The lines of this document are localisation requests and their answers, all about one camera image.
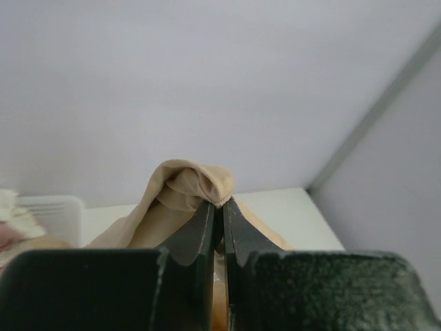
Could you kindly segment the beige t shirt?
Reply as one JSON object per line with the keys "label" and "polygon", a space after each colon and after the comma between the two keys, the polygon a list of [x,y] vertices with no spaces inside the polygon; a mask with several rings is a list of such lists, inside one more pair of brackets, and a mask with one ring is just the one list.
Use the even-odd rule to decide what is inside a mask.
{"label": "beige t shirt", "polygon": [[[222,207],[232,197],[234,180],[230,172],[212,165],[172,159],[163,162],[150,177],[141,202],[131,213],[116,220],[85,248],[153,248],[162,243],[194,215],[202,201]],[[292,246],[237,201],[242,215],[278,247]],[[21,244],[20,252],[37,249],[72,248],[68,243],[43,236]],[[214,253],[214,298],[212,330],[227,330],[224,258],[222,248]]]}

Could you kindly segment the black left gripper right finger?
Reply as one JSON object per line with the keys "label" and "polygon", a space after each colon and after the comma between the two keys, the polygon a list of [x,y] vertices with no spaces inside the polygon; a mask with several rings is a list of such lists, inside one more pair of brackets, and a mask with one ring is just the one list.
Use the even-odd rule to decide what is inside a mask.
{"label": "black left gripper right finger", "polygon": [[388,252],[287,251],[223,206],[230,330],[439,330],[417,272]]}

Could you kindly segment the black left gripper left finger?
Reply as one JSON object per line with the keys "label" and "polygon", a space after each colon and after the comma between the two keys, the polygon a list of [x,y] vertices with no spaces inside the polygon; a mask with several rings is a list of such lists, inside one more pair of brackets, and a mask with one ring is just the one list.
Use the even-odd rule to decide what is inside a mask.
{"label": "black left gripper left finger", "polygon": [[209,330],[215,208],[151,249],[30,250],[1,275],[2,330]]}

